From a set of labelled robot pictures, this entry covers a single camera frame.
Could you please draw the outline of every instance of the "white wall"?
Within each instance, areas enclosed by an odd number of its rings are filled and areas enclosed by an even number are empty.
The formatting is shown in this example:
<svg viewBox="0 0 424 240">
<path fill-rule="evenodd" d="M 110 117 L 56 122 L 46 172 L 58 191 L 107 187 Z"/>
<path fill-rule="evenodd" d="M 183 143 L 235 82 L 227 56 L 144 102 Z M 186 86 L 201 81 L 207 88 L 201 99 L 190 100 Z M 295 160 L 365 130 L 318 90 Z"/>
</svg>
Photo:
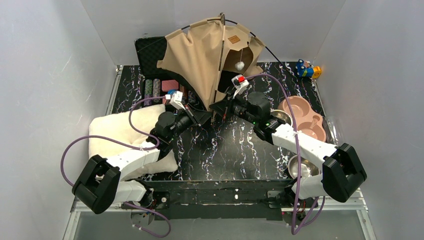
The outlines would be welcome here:
<svg viewBox="0 0 424 240">
<path fill-rule="evenodd" d="M 314 62 L 324 108 L 368 173 L 378 239 L 423 239 L 424 2 L 347 0 Z"/>
<path fill-rule="evenodd" d="M 81 0 L 116 65 L 138 65 L 134 40 L 218 16 L 245 25 L 280 60 L 313 60 L 344 0 Z M 264 50 L 261 61 L 274 61 Z"/>
<path fill-rule="evenodd" d="M 115 66 L 80 1 L 0 3 L 1 239 L 62 239 L 74 199 L 59 162 L 104 115 Z M 87 142 L 66 159 L 72 181 Z"/>
</svg>

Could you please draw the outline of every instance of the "metal frame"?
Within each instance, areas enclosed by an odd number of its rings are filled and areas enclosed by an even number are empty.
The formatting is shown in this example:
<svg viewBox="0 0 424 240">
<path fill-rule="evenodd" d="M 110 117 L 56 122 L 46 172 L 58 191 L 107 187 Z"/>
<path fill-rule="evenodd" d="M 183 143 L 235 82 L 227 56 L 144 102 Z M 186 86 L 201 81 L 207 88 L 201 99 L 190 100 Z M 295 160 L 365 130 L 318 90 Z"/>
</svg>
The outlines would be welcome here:
<svg viewBox="0 0 424 240">
<path fill-rule="evenodd" d="M 77 232 L 78 222 L 80 221 L 81 212 L 72 211 L 69 216 L 69 221 L 66 226 L 65 234 L 63 235 L 63 240 L 73 240 L 75 238 L 75 233 Z"/>
<path fill-rule="evenodd" d="M 123 66 L 118 66 L 116 71 L 116 78 L 113 84 L 112 93 L 110 95 L 109 99 L 109 105 L 106 110 L 106 115 L 109 115 L 112 113 L 113 105 L 115 102 L 115 97 L 118 91 L 118 86 L 121 80 L 121 74 L 122 74 Z M 318 98 L 321 101 L 320 93 L 318 91 L 318 85 L 317 82 L 313 79 L 316 91 L 318 94 Z M 363 234 L 365 236 L 365 240 L 376 240 L 376 236 L 374 234 L 373 226 L 371 224 L 370 218 L 368 216 L 368 207 L 364 200 L 364 196 L 361 192 L 361 189 L 358 189 L 347 202 L 338 202 L 333 200 L 331 197 L 325 198 L 325 205 L 322 209 L 323 211 L 342 211 L 342 210 L 349 210 L 349 211 L 356 211 L 358 215 L 358 219 L 360 222 L 360 225 L 362 227 Z M 293 208 L 281 208 L 282 212 L 293 212 Z M 75 234 L 77 231 L 77 226 L 80 220 L 80 216 L 82 212 L 91 212 L 91 209 L 89 209 L 84 203 L 79 201 L 78 199 L 75 199 L 69 221 L 66 227 L 66 231 L 63 236 L 63 240 L 73 240 L 75 238 Z M 112 204 L 105 212 L 144 212 L 139 209 L 122 209 L 120 203 L 114 203 Z"/>
<path fill-rule="evenodd" d="M 373 226 L 371 225 L 370 217 L 367 210 L 356 210 L 359 217 L 360 226 L 362 227 L 365 240 L 376 240 Z"/>
</svg>

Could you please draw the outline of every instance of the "white pillow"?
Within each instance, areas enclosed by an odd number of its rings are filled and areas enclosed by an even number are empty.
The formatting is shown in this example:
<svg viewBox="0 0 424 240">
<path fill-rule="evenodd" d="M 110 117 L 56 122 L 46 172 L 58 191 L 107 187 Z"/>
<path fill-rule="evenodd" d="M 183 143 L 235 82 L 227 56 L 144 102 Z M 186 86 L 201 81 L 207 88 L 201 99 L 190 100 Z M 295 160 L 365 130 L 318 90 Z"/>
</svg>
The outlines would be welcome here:
<svg viewBox="0 0 424 240">
<path fill-rule="evenodd" d="M 163 104 L 143 107 L 132 112 L 131 122 L 137 129 L 145 133 L 150 133 L 150 130 L 155 127 L 159 115 L 163 112 L 165 112 L 165 105 Z M 97 117 L 93 119 L 89 126 L 89 134 L 108 137 L 132 146 L 139 146 L 147 139 L 147 136 L 138 133 L 131 128 L 128 121 L 129 115 L 130 112 L 127 111 Z M 129 148 L 125 146 L 111 141 L 99 138 L 90 138 L 88 144 L 88 155 L 89 158 L 94 155 L 100 155 L 102 158 L 107 158 L 125 152 L 128 149 Z M 174 153 L 171 151 L 166 157 L 157 162 L 146 164 L 144 167 L 127 175 L 127 177 L 123 178 L 123 180 L 137 178 L 145 174 L 175 172 L 177 167 Z"/>
</svg>

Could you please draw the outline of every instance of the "black marble surface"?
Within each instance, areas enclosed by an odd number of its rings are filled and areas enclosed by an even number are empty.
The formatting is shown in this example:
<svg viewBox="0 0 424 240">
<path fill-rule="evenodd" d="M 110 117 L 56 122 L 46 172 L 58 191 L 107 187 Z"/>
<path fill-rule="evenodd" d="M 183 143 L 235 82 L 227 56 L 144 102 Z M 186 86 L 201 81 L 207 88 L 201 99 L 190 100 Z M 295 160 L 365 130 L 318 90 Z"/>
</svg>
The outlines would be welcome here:
<svg viewBox="0 0 424 240">
<path fill-rule="evenodd" d="M 295 62 L 262 62 L 265 73 L 282 81 L 289 96 L 305 98 L 312 109 L 324 116 L 315 84 L 310 78 L 297 77 Z M 129 111 L 142 99 L 141 86 L 145 77 L 140 67 L 124 66 L 112 113 Z M 277 83 L 267 77 L 257 77 L 245 94 L 263 92 L 276 109 L 284 95 Z M 286 179 L 284 170 L 293 152 L 260 140 L 253 126 L 237 117 L 192 127 L 176 139 L 173 146 L 178 170 L 146 175 L 148 181 L 193 180 L 273 180 Z"/>
</svg>

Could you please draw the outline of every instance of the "metal bowl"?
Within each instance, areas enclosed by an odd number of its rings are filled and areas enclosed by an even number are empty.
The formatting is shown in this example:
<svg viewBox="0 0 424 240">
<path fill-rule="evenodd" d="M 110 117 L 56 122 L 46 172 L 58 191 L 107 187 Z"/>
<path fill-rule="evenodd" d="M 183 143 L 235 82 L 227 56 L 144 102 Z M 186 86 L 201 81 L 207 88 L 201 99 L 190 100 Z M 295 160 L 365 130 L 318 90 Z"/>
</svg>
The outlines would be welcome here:
<svg viewBox="0 0 424 240">
<path fill-rule="evenodd" d="M 284 120 L 286 124 L 293 127 L 292 117 L 287 112 L 275 109 L 271 111 L 271 115 L 281 120 Z"/>
<path fill-rule="evenodd" d="M 320 170 L 317 166 L 312 164 L 308 159 L 301 158 L 300 161 L 301 165 L 301 173 L 300 175 L 304 178 L 315 176 L 320 174 Z M 288 161 L 288 173 L 290 174 L 291 178 L 295 179 L 298 176 L 298 156 L 294 155 L 290 160 Z"/>
</svg>

